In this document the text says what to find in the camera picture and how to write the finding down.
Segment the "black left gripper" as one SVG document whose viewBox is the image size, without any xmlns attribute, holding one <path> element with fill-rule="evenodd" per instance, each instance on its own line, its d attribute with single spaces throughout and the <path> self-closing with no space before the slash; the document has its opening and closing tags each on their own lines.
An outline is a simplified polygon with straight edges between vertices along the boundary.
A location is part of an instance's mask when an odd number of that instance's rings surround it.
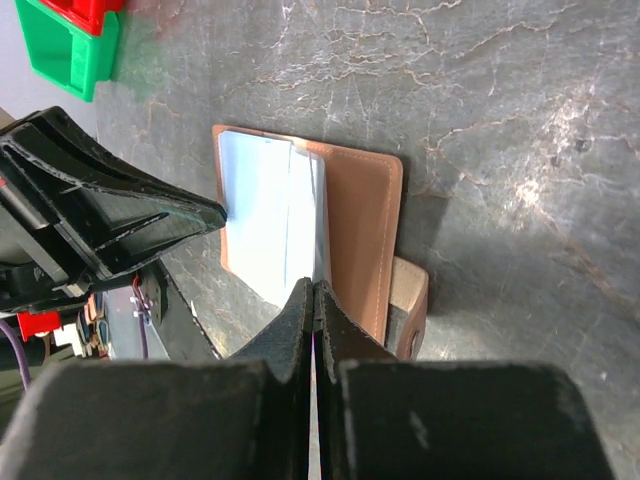
<svg viewBox="0 0 640 480">
<path fill-rule="evenodd" d="M 1 130 L 1 311 L 75 308 L 225 224 L 216 201 L 116 157 L 62 108 Z"/>
</svg>

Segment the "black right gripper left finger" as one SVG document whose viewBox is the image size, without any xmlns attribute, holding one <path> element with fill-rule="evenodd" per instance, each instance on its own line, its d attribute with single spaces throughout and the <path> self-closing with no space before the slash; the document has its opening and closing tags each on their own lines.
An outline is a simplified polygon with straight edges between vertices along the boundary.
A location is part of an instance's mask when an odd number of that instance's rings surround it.
<svg viewBox="0 0 640 480">
<path fill-rule="evenodd" d="M 232 357 L 44 371 L 1 442 L 5 479 L 304 479 L 313 286 Z"/>
</svg>

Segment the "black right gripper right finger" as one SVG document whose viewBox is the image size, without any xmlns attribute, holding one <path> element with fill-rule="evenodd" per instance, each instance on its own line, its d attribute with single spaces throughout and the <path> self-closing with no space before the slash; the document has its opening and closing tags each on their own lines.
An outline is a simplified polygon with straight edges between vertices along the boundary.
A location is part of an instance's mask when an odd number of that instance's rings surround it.
<svg viewBox="0 0 640 480">
<path fill-rule="evenodd" d="M 325 479 L 610 479 L 578 387 L 539 362 L 400 360 L 314 288 Z"/>
</svg>

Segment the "brown leather card holder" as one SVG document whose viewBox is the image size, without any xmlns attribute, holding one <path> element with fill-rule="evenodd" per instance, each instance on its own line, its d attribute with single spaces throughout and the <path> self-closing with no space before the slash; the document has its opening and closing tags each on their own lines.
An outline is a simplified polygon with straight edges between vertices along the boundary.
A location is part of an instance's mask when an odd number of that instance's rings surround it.
<svg viewBox="0 0 640 480">
<path fill-rule="evenodd" d="M 212 129 L 217 193 L 227 211 L 222 267 L 282 306 L 289 158 L 294 147 L 324 162 L 323 271 L 349 318 L 401 359 L 422 345 L 428 273 L 395 255 L 403 165 L 369 152 L 254 129 Z"/>
</svg>

